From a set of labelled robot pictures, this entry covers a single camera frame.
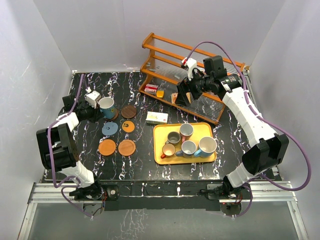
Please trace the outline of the orange black paper coaster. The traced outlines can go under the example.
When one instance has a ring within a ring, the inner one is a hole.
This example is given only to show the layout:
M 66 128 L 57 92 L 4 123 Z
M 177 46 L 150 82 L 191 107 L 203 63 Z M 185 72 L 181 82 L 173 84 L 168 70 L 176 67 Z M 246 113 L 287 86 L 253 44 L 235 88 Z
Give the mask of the orange black paper coaster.
M 132 133 L 135 130 L 135 124 L 131 120 L 125 120 L 121 125 L 122 130 L 125 133 Z

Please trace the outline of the large blue mug back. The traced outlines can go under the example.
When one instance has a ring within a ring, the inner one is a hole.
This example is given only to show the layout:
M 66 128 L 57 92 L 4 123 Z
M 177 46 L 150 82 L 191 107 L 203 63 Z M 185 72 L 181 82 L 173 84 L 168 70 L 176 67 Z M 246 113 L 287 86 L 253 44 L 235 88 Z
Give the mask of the large blue mug back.
M 106 119 L 116 116 L 115 102 L 112 97 L 103 97 L 98 102 L 100 111 Z

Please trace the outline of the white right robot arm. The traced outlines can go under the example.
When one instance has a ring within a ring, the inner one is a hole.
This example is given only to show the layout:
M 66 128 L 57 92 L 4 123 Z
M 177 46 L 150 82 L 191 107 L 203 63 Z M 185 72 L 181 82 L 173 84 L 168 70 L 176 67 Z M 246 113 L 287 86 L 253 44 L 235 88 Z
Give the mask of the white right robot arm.
M 250 149 L 242 156 L 241 164 L 223 180 L 223 194 L 233 199 L 240 194 L 244 183 L 282 162 L 289 139 L 260 120 L 259 113 L 252 112 L 254 105 L 245 99 L 243 81 L 237 74 L 227 73 L 220 55 L 205 58 L 203 64 L 204 71 L 200 71 L 195 59 L 181 61 L 181 67 L 187 69 L 187 77 L 176 85 L 175 103 L 189 106 L 187 93 L 197 100 L 203 93 L 212 92 L 231 110 L 244 130 Z

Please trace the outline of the large blue mug front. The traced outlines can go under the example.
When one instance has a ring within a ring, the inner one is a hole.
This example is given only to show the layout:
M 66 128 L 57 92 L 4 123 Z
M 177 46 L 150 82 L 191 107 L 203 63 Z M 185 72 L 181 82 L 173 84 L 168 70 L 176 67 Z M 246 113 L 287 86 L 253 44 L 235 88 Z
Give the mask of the large blue mug front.
M 198 150 L 194 153 L 196 158 L 208 158 L 215 153 L 217 149 L 217 142 L 210 136 L 201 138 L 198 142 Z

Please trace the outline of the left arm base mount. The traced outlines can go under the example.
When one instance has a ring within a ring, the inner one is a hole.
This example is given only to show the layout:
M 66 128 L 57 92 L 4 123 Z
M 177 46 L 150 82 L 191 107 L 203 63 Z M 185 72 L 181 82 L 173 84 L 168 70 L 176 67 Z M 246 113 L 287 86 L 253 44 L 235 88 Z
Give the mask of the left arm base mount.
M 69 193 L 69 196 L 81 201 L 101 201 L 102 207 L 105 208 L 107 201 L 118 199 L 119 188 L 114 184 L 101 185 L 95 182 L 87 187 L 77 187 Z

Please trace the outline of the light wooden ridged coaster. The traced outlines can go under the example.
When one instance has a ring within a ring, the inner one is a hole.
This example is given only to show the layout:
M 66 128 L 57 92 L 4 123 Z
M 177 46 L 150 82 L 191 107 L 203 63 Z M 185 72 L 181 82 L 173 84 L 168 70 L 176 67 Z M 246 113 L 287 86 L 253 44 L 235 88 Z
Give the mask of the light wooden ridged coaster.
M 134 141 L 125 139 L 118 145 L 118 152 L 120 155 L 128 157 L 131 156 L 136 150 L 136 144 Z

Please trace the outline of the blue paper coaster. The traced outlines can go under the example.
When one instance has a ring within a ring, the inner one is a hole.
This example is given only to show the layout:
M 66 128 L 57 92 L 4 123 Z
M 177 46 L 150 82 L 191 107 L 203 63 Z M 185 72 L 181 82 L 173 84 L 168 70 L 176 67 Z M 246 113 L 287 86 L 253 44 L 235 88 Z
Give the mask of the blue paper coaster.
M 102 134 L 105 136 L 113 136 L 117 133 L 119 127 L 115 122 L 106 122 L 102 127 Z

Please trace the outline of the pink grey mug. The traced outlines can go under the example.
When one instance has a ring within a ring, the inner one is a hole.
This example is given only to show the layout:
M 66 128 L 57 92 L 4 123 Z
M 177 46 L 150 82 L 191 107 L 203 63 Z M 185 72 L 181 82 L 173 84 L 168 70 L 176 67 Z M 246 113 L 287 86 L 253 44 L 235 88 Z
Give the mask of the pink grey mug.
M 184 123 L 179 128 L 179 134 L 181 136 L 181 142 L 185 142 L 190 139 L 194 133 L 194 128 L 190 123 Z

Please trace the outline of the large blue mug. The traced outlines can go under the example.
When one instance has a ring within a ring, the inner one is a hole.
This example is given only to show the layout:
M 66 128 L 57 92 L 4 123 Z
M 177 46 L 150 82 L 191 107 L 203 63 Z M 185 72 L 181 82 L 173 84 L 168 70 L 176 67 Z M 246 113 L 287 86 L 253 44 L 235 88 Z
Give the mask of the large blue mug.
M 208 158 L 215 153 L 217 149 L 217 142 L 210 136 L 201 138 L 198 142 L 198 150 L 194 153 L 196 158 Z
M 100 111 L 106 119 L 116 116 L 115 102 L 112 97 L 103 97 L 98 102 Z

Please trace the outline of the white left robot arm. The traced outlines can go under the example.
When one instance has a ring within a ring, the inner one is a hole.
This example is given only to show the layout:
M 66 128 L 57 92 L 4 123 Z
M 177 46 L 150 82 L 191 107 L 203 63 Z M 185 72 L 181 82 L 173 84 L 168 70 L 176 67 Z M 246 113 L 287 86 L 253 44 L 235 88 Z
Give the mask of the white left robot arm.
M 62 98 L 64 106 L 58 113 L 56 123 L 51 128 L 36 132 L 38 149 L 42 165 L 52 173 L 62 173 L 74 181 L 81 191 L 93 200 L 103 195 L 103 187 L 95 174 L 80 161 L 72 132 L 81 121 L 98 121 L 102 114 L 99 109 L 101 95 L 93 91 L 85 95 L 84 100 L 76 102 L 74 95 Z

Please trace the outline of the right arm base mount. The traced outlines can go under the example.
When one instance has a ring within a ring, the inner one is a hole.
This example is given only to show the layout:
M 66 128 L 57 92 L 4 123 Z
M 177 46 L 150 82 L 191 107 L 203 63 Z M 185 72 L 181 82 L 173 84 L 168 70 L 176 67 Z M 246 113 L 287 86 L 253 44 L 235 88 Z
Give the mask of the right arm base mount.
M 249 208 L 253 202 L 253 193 L 250 184 L 245 182 L 241 183 L 238 187 L 233 187 L 227 175 L 223 178 L 222 185 L 214 187 L 213 189 L 209 189 L 207 186 L 205 189 L 200 189 L 199 194 L 204 195 L 207 199 L 209 199 L 209 197 L 217 197 L 218 199 L 231 199 L 231 195 L 235 194 L 235 199 L 237 200 L 238 196 L 240 196 L 244 190 L 249 192 Z

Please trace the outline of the dark walnut coaster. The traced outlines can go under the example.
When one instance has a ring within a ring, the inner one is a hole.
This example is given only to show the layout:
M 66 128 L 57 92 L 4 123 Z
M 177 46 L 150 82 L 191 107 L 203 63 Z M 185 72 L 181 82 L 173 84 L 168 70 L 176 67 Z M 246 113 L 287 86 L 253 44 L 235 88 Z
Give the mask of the dark walnut coaster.
M 106 121 L 110 122 L 110 121 L 115 120 L 115 119 L 118 117 L 118 115 L 119 115 L 118 109 L 112 108 L 111 110 L 108 110 L 108 111 L 106 112 L 106 116 L 104 116 L 103 118 L 104 118 Z
M 121 109 L 121 116 L 124 119 L 132 119 L 137 114 L 137 109 L 133 105 L 126 105 Z

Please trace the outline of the plain orange wooden coaster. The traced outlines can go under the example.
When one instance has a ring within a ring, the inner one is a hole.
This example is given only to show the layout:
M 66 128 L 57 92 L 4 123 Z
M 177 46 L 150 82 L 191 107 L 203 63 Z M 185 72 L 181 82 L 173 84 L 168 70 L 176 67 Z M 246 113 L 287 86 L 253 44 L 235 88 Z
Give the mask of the plain orange wooden coaster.
M 103 156 L 110 156 L 116 151 L 116 143 L 111 139 L 105 139 L 99 144 L 98 151 Z

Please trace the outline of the grey blue speckled mug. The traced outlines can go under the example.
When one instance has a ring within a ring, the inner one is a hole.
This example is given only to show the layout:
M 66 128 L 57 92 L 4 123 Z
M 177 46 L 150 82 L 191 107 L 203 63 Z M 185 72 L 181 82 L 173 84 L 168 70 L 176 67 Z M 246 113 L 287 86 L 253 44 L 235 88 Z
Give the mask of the grey blue speckled mug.
M 181 150 L 175 153 L 176 157 L 191 158 L 197 150 L 196 144 L 191 140 L 186 140 L 181 145 Z

